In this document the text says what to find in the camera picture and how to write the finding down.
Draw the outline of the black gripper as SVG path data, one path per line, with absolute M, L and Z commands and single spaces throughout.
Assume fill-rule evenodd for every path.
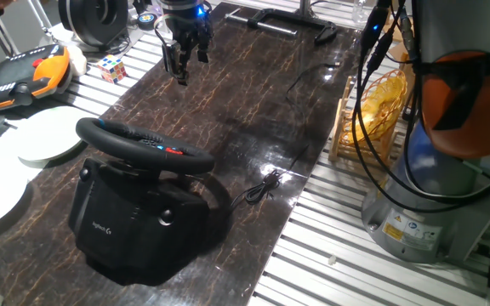
M 213 39 L 213 27 L 210 19 L 211 6 L 162 6 L 169 30 L 174 41 L 162 44 L 164 67 L 179 85 L 188 85 L 186 54 L 181 47 L 195 47 L 197 58 L 208 63 L 208 48 Z

